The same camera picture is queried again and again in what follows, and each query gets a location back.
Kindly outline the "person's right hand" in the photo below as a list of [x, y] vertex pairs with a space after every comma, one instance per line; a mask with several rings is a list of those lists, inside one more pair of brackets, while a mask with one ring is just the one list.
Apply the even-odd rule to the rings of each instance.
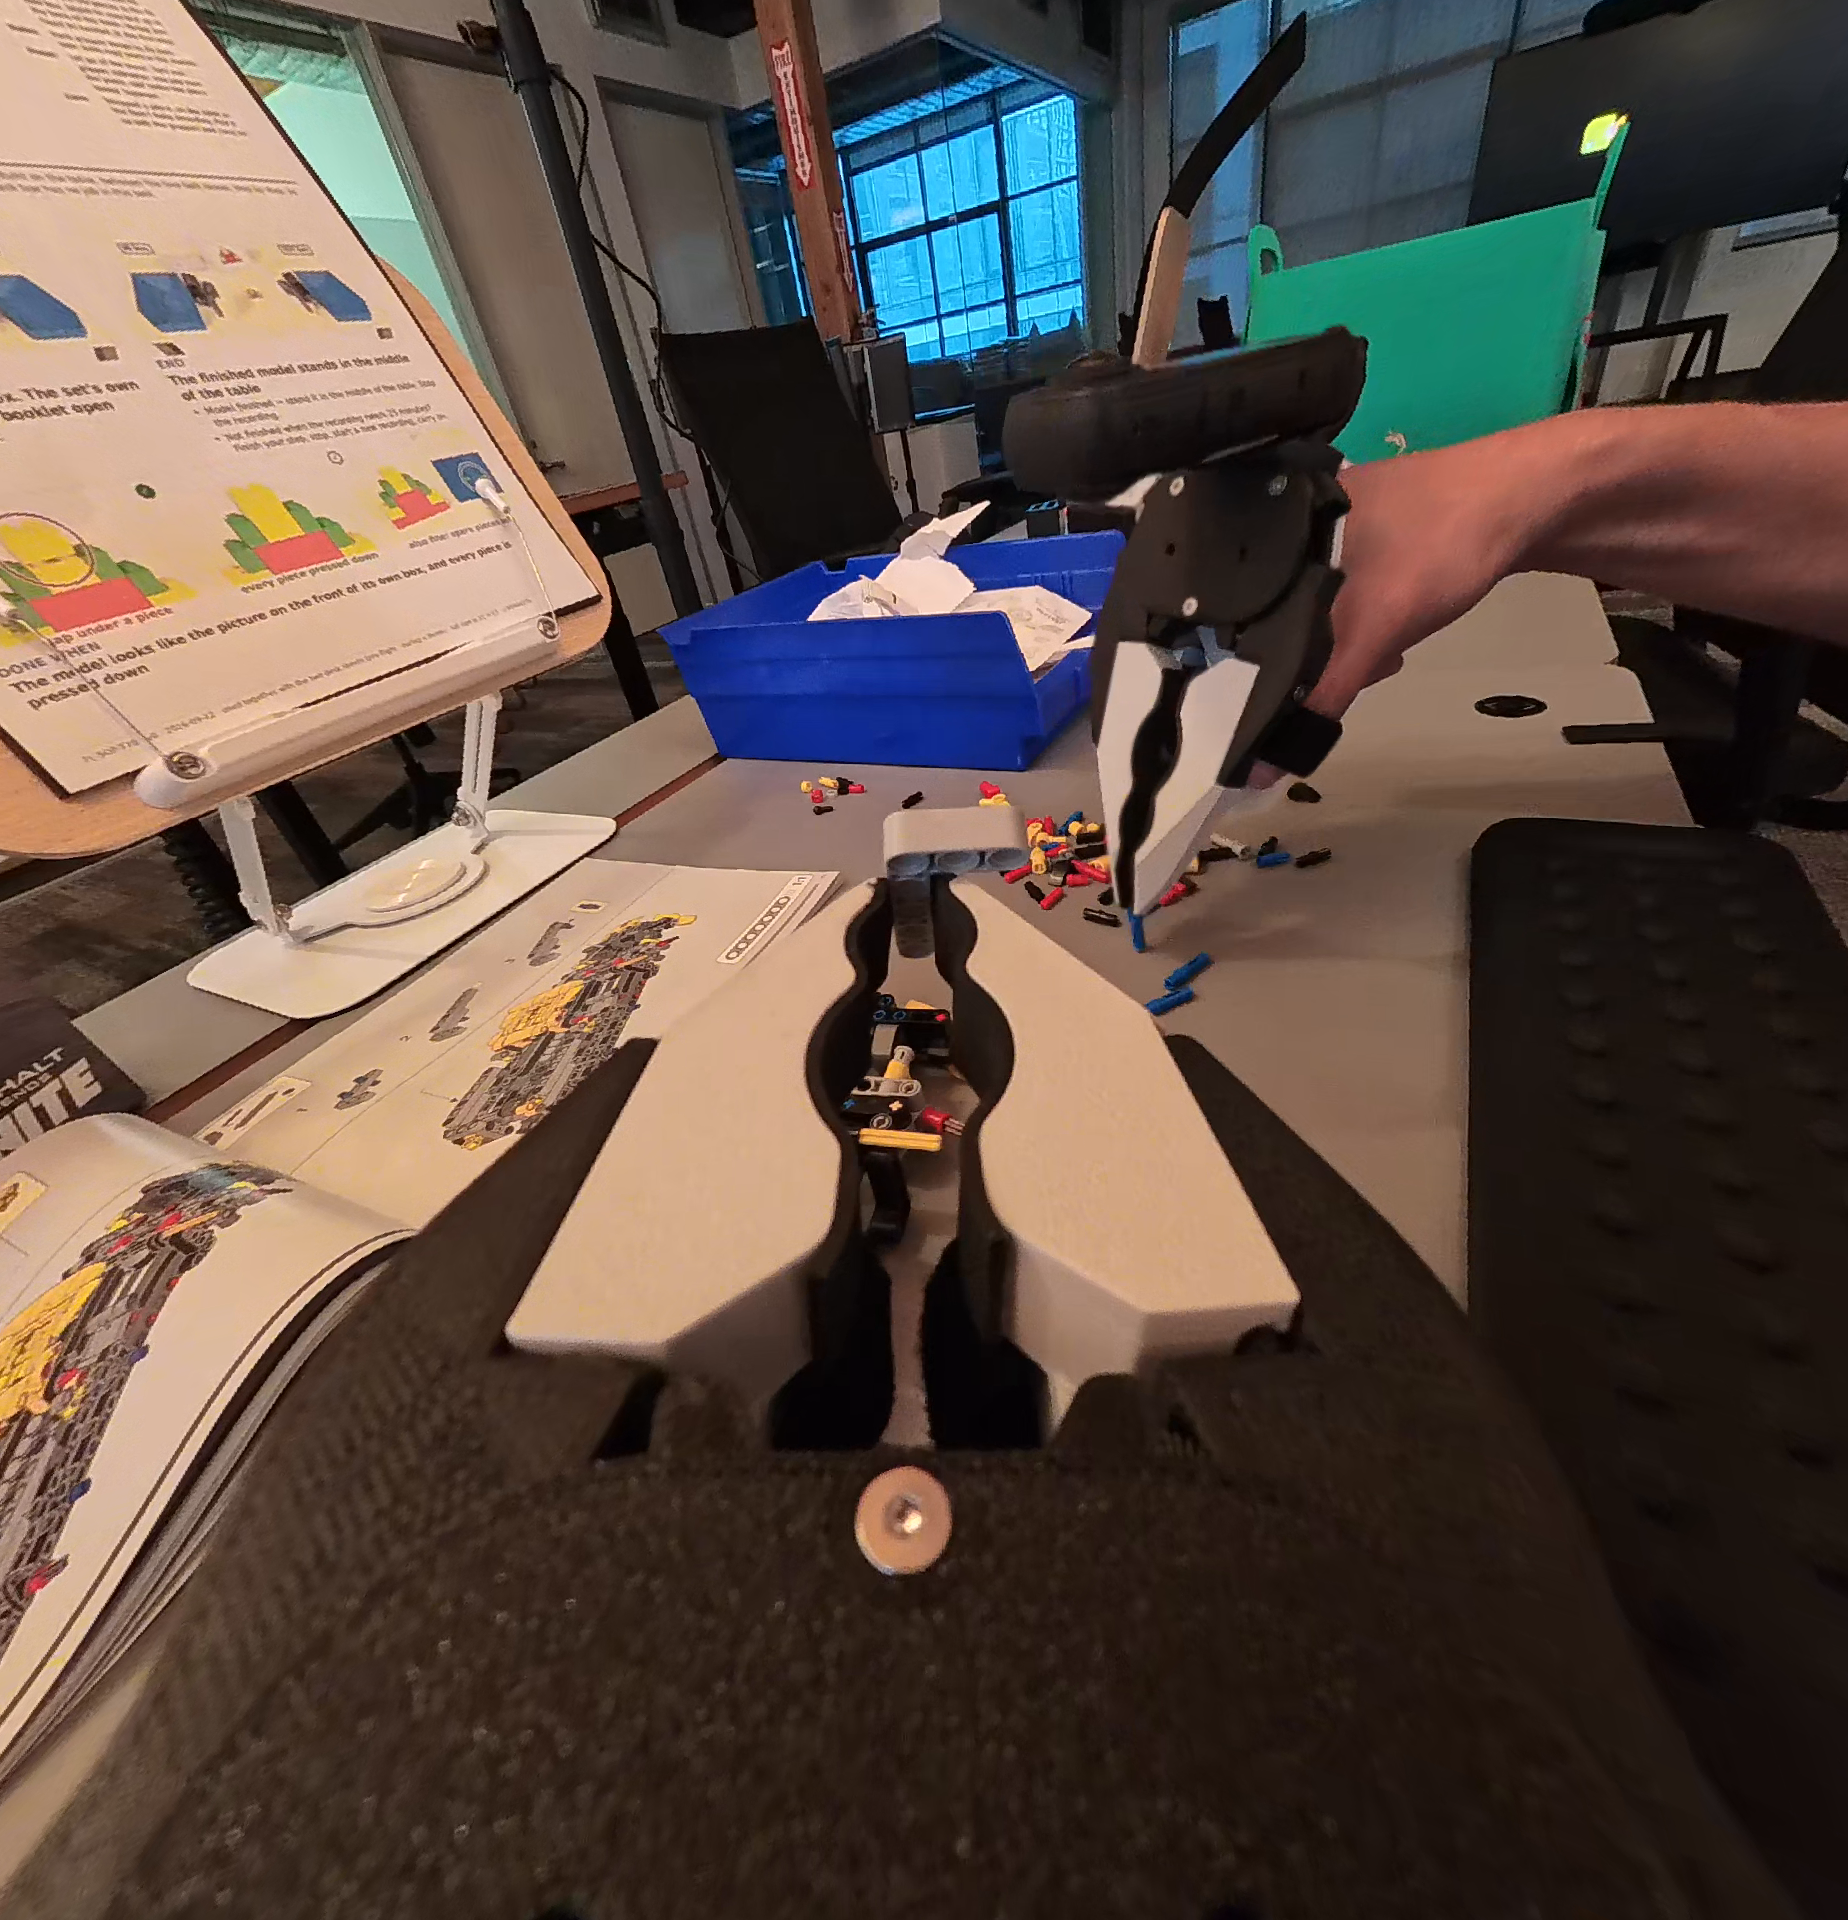
[[1493, 586], [1503, 522], [1473, 448], [1345, 469], [1347, 514], [1331, 605], [1331, 659], [1306, 709], [1345, 716], [1369, 686], [1473, 608]]

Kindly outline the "open instruction booklet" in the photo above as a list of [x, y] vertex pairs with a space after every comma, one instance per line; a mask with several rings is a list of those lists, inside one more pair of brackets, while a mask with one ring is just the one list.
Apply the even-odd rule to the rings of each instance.
[[585, 857], [193, 1133], [0, 1129], [0, 1783], [187, 1583], [399, 1243], [830, 873]]

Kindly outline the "large black screen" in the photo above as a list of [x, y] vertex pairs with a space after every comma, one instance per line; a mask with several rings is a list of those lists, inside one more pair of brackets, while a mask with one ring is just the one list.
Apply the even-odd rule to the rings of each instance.
[[1848, 4], [1701, 4], [1490, 68], [1467, 223], [1603, 197], [1618, 248], [1827, 208]]

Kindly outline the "printed instruction sheet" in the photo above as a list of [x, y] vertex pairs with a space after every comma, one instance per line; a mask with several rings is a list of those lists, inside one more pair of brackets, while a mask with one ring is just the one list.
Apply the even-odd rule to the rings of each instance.
[[0, 737], [60, 792], [600, 602], [184, 4], [0, 4]]

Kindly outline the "blue plastic bin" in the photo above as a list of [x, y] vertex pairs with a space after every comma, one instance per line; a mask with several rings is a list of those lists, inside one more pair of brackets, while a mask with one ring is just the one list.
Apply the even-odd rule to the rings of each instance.
[[1086, 643], [1123, 548], [1123, 533], [953, 544], [957, 605], [837, 617], [815, 608], [897, 560], [815, 563], [663, 634], [726, 759], [1023, 772], [1090, 705]]

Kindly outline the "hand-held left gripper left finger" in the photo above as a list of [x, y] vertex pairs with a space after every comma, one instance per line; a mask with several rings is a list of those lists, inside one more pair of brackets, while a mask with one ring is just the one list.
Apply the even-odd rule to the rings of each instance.
[[511, 1313], [511, 1346], [710, 1376], [746, 1406], [815, 1357], [815, 1286], [858, 1218], [840, 1108], [888, 959], [888, 885], [856, 885], [669, 1027]]

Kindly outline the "toy car set box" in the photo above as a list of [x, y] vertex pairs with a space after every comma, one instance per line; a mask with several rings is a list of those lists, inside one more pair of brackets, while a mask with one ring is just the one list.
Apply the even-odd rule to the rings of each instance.
[[76, 1117], [145, 1107], [137, 1079], [0, 959], [0, 1161]]

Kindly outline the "short grey holed beam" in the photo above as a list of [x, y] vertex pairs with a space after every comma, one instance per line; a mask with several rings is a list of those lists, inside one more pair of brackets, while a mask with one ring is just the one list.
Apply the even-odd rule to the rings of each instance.
[[1026, 817], [1013, 806], [903, 808], [884, 822], [884, 863], [900, 956], [932, 956], [938, 945], [932, 885], [1001, 876], [1026, 863]]

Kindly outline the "person's right forearm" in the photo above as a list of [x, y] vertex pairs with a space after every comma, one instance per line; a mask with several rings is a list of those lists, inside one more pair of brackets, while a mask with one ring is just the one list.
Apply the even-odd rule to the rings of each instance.
[[1572, 570], [1848, 649], [1848, 400], [1600, 409], [1459, 457], [1424, 631]]

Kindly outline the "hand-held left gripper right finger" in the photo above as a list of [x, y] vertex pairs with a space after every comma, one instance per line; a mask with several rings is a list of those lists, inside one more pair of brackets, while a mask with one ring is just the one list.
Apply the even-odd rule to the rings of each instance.
[[932, 1414], [1061, 1416], [1096, 1376], [1281, 1340], [1300, 1313], [1152, 1012], [973, 879], [932, 885], [957, 1233], [932, 1277]]

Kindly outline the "wooden post red sign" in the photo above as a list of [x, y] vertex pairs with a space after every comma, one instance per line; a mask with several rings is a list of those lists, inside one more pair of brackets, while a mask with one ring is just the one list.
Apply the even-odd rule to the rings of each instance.
[[852, 346], [864, 305], [847, 235], [811, 4], [754, 4], [818, 331]]

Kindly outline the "grey desk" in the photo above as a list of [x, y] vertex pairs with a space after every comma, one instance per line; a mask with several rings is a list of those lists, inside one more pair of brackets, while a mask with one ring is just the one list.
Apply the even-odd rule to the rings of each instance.
[[[1486, 716], [1480, 700], [1524, 693], [1534, 716]], [[1254, 845], [1331, 848], [1306, 873], [1216, 879], [1152, 921], [1165, 956], [1218, 967], [1177, 1021], [1244, 1079], [1465, 1300], [1465, 981], [1467, 861], [1508, 817], [1686, 825], [1654, 744], [1577, 746], [1572, 724], [1640, 724], [1637, 680], [1619, 667], [1597, 588], [1521, 573], [1401, 677], [1361, 693], [1335, 754], [1313, 778], [1322, 806], [1275, 806], [1231, 830]], [[947, 806], [978, 772], [858, 768], [872, 792], [811, 820], [792, 762], [721, 762], [692, 697], [660, 709], [516, 789], [552, 811], [619, 820], [606, 848], [651, 863], [836, 870], [864, 879], [883, 811], [903, 789]], [[205, 1117], [282, 1072], [355, 1015], [287, 1025], [203, 994], [171, 968], [76, 1018], [150, 1100], [150, 1114]]]

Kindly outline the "black stand pole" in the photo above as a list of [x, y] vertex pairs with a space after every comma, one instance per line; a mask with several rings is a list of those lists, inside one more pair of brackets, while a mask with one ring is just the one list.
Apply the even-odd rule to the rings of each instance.
[[666, 465], [651, 432], [641, 387], [631, 367], [613, 296], [600, 273], [597, 238], [584, 210], [568, 134], [557, 110], [557, 77], [527, 4], [493, 4], [489, 8], [500, 36], [505, 69], [511, 77], [511, 88], [518, 93], [546, 187], [552, 194], [557, 226], [574, 266], [578, 298], [584, 305], [600, 371], [619, 413], [619, 427], [632, 465], [632, 479], [639, 482], [651, 544], [656, 548], [673, 608], [680, 615], [701, 612], [697, 570], [692, 566], [680, 517], [670, 507]]

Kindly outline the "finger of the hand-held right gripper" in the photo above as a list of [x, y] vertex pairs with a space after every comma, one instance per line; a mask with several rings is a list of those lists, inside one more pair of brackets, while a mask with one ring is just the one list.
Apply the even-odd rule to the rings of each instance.
[[1096, 748], [1112, 893], [1152, 904], [1168, 888], [1156, 829], [1181, 759], [1184, 664], [1143, 640], [1104, 643], [1093, 664], [1108, 664]]
[[1148, 664], [1156, 688], [1130, 740], [1126, 792], [1126, 908], [1137, 918], [1177, 882], [1222, 801], [1263, 680], [1259, 661], [1240, 656], [1203, 664], [1153, 656]]

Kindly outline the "crumpled white paper bags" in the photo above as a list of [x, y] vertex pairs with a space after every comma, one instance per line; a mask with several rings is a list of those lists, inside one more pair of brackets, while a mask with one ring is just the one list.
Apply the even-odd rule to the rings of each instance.
[[973, 530], [985, 503], [938, 514], [909, 533], [897, 557], [872, 577], [856, 577], [825, 593], [811, 623], [878, 621], [915, 615], [1006, 615], [1026, 664], [1039, 674], [1054, 659], [1085, 648], [1093, 615], [1045, 586], [978, 588], [970, 573], [947, 560], [953, 542]]

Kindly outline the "yellow black brick car model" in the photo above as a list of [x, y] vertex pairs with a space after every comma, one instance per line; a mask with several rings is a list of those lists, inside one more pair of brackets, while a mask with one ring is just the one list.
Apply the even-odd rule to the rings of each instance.
[[864, 1168], [864, 1237], [897, 1248], [912, 1223], [912, 1176], [932, 1171], [965, 1122], [932, 1085], [953, 1075], [953, 1009], [878, 993], [868, 1015], [868, 1068], [840, 1103], [847, 1135]]

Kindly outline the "pile of small coloured pins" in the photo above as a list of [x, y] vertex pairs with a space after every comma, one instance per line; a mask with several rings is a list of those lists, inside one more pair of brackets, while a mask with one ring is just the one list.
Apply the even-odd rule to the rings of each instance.
[[[995, 781], [981, 781], [981, 801], [991, 806], [1006, 806], [1007, 792]], [[925, 808], [922, 789], [912, 792], [903, 798], [903, 808]], [[1010, 890], [1029, 893], [1032, 904], [1038, 911], [1054, 908], [1061, 898], [1080, 898], [1085, 918], [1090, 924], [1104, 924], [1104, 928], [1123, 928], [1126, 931], [1126, 911], [1117, 902], [1112, 893], [1112, 873], [1110, 873], [1110, 854], [1108, 854], [1108, 829], [1096, 822], [1093, 814], [1086, 811], [1071, 811], [1064, 820], [1054, 814], [1033, 814], [1026, 817], [1026, 863], [1013, 873], [991, 876], [1000, 885], [1007, 885]], [[1233, 863], [1250, 863], [1257, 870], [1315, 870], [1334, 857], [1331, 848], [1303, 848], [1291, 852], [1282, 845], [1278, 836], [1268, 836], [1257, 845], [1244, 841], [1228, 841], [1216, 836], [1209, 845], [1200, 852], [1192, 852], [1192, 863], [1184, 879], [1177, 879], [1159, 898], [1156, 908], [1177, 904], [1177, 898], [1190, 898], [1199, 890], [1200, 870], [1212, 861], [1233, 861]], [[932, 918], [934, 918], [934, 934], [938, 934], [938, 904], [941, 904], [941, 885], [950, 885], [957, 879], [938, 879], [932, 885]], [[938, 962], [943, 981], [953, 981], [953, 972], [947, 972], [950, 959], [950, 936], [938, 934], [938, 945], [932, 959]], [[1177, 1006], [1187, 1006], [1199, 997], [1199, 984], [1200, 974], [1209, 972], [1216, 959], [1208, 952], [1199, 952], [1187, 962], [1177, 962], [1172, 972], [1165, 972], [1164, 987], [1145, 997], [1145, 1009], [1152, 1018], [1164, 1018], [1165, 1012], [1175, 1012]]]

